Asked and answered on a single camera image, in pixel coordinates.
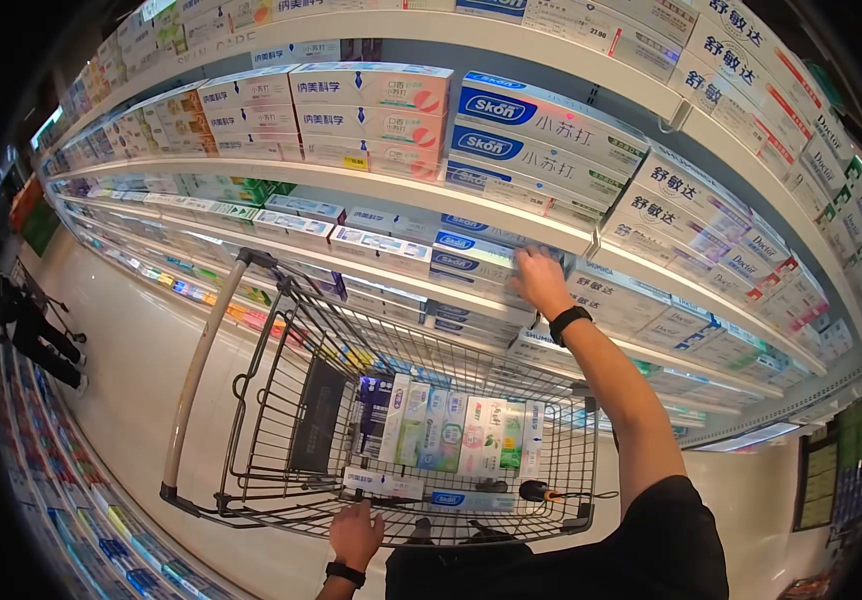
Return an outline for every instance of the hand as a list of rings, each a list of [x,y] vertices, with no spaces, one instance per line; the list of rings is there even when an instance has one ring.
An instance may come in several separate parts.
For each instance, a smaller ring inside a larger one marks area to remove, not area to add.
[[[553,321],[557,315],[574,306],[564,284],[564,272],[546,247],[522,247],[514,257],[519,275],[510,283],[521,298],[531,303],[545,319]]]
[[[384,539],[384,518],[378,512],[370,522],[370,500],[346,506],[331,521],[328,534],[337,562],[365,572]]]

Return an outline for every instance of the tiled floor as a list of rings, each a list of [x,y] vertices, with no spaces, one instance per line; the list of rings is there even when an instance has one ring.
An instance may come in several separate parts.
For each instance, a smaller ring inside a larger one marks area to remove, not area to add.
[[[225,528],[158,497],[177,397],[203,325],[201,313],[109,266],[63,230],[45,260],[26,247],[22,258],[49,294],[71,308],[73,327],[88,335],[91,387],[72,410],[120,483],[178,542],[242,588],[279,600],[313,598],[329,560],[325,540],[269,528]],[[219,488],[237,405],[231,380],[246,369],[252,340],[225,326],[201,379],[178,482],[181,495],[201,505],[213,506]],[[253,427],[251,418],[245,431]],[[614,446],[609,441],[599,446],[598,490],[616,490]],[[791,443],[753,455],[685,453],[688,474],[717,520],[734,599],[773,598],[792,579],[815,571],[826,531],[789,534],[796,448]],[[616,499],[598,500],[586,534],[533,548],[603,539],[618,516]],[[382,550],[372,562],[368,583],[356,597],[384,597],[386,556]]]

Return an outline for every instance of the shopping cart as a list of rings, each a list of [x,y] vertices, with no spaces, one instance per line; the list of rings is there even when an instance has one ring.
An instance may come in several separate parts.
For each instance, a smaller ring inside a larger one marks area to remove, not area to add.
[[[439,546],[460,545],[478,532],[485,533],[486,544],[520,544],[590,527],[598,420],[586,384],[447,340],[430,329],[330,302],[286,260],[245,247],[225,280],[177,405],[161,498],[195,517],[230,527],[275,527],[319,538],[327,536],[332,518],[343,507],[368,498],[384,517],[383,546],[410,546],[413,525],[422,518],[431,521],[430,539]],[[206,508],[178,495],[181,451],[208,352],[238,282],[252,264],[275,275],[279,293],[247,372],[233,381],[237,411],[221,485],[214,494],[216,506]],[[259,377],[259,371],[268,368],[267,375]],[[545,402],[535,479],[561,496],[552,501],[522,498],[518,490],[524,480],[516,469],[500,469],[495,477],[482,479],[356,454],[352,441],[363,407],[360,377],[392,378],[397,373],[473,396]],[[245,431],[249,438],[242,438]],[[318,465],[298,460],[306,458],[309,445],[317,448]],[[363,492],[344,485],[347,469],[382,480],[418,480],[424,492],[419,500]],[[512,510],[453,510],[432,504],[430,491],[503,493],[506,501],[510,493]]]
[[[34,302],[38,308],[41,309],[41,313],[45,316],[48,314],[48,309],[60,306],[61,310],[68,313],[71,312],[68,309],[68,306],[64,304],[64,302],[57,300],[47,294],[44,291],[37,281],[31,276],[28,268],[24,266],[24,263],[21,262],[21,259],[18,258],[17,262],[14,264],[14,269],[11,272],[11,278],[17,283],[19,286],[25,289],[30,297],[31,301]],[[61,325],[64,327],[64,335],[69,336],[75,342],[79,344],[84,344],[87,342],[87,336],[83,333],[74,333],[71,331],[71,328],[68,327],[68,324],[64,322],[64,318],[61,317],[61,313],[56,309],[53,310],[54,316],[57,317],[59,321],[61,321]]]

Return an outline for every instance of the wire basket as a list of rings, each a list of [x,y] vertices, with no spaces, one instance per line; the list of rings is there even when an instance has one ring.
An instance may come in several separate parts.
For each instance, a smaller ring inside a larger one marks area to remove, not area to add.
[[[189,506],[188,500],[175,497],[176,489],[166,499],[199,517],[232,527],[270,526],[326,538],[332,518],[342,508],[368,498],[385,521],[383,546],[426,544],[427,537],[412,538],[414,524],[422,518],[431,522],[429,539],[439,546],[460,545],[474,534],[478,534],[477,543],[520,544],[590,527],[598,421],[593,400],[581,395],[585,384],[448,340],[432,329],[368,316],[357,308],[331,302],[304,275],[288,274],[288,270],[280,263],[279,293],[248,371],[233,382],[239,402],[221,487],[215,493],[217,508]],[[266,378],[258,378],[263,361],[269,361],[269,372]],[[544,402],[536,479],[565,497],[544,502],[521,499],[517,491],[523,480],[517,477],[517,469],[499,469],[496,476],[484,479],[383,462],[353,452],[364,407],[359,399],[360,378],[393,378],[400,373],[472,396]],[[332,401],[328,409],[332,414],[319,408],[321,380],[328,382],[329,398],[340,393],[340,403]],[[256,393],[254,386],[260,386]],[[250,430],[245,427],[245,414],[255,409],[256,421]],[[330,423],[335,424],[333,436]],[[319,455],[326,450],[326,459],[307,469],[295,461],[295,444],[301,448],[317,445]],[[512,511],[453,510],[345,487],[347,467],[421,480],[425,496],[428,490],[505,492],[516,499]]]

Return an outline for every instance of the black shirt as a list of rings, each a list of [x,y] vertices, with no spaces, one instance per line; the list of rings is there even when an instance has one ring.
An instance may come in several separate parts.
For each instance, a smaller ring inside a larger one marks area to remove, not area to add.
[[[461,552],[468,550],[395,550],[387,564],[387,599],[727,597],[714,517],[683,475],[642,491],[620,526],[597,543],[543,554],[523,545],[482,546],[472,551],[474,558],[449,560]]]

